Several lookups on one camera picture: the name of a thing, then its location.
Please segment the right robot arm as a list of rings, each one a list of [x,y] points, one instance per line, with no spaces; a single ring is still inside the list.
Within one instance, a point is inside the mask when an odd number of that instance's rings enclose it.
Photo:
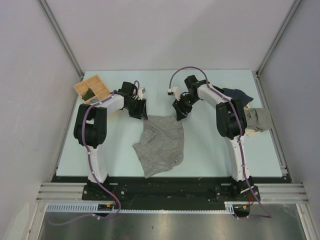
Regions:
[[[176,111],[176,119],[185,119],[199,100],[207,102],[215,109],[216,127],[225,139],[231,159],[233,186],[230,194],[235,200],[242,201],[254,186],[245,155],[244,135],[247,120],[242,102],[226,96],[207,79],[199,81],[195,75],[188,76],[184,83],[187,92],[182,93],[178,87],[172,86],[167,90],[168,95],[175,97],[172,106]]]

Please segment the grey striped underwear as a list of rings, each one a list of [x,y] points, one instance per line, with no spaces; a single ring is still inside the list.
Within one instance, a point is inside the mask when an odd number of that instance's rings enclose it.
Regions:
[[[144,177],[170,171],[184,159],[184,128],[176,116],[150,115],[143,121],[138,143],[133,145]]]

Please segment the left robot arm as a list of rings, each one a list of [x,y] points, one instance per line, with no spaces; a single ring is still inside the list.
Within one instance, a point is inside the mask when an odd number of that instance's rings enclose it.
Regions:
[[[145,88],[140,86],[139,81],[125,81],[120,89],[94,103],[83,103],[78,108],[73,136],[87,151],[90,170],[88,180],[97,183],[93,194],[100,200],[107,199],[111,193],[111,188],[104,184],[108,171],[98,157],[98,148],[107,137],[107,118],[116,111],[126,109],[130,117],[147,120],[147,100],[143,98],[144,93]]]

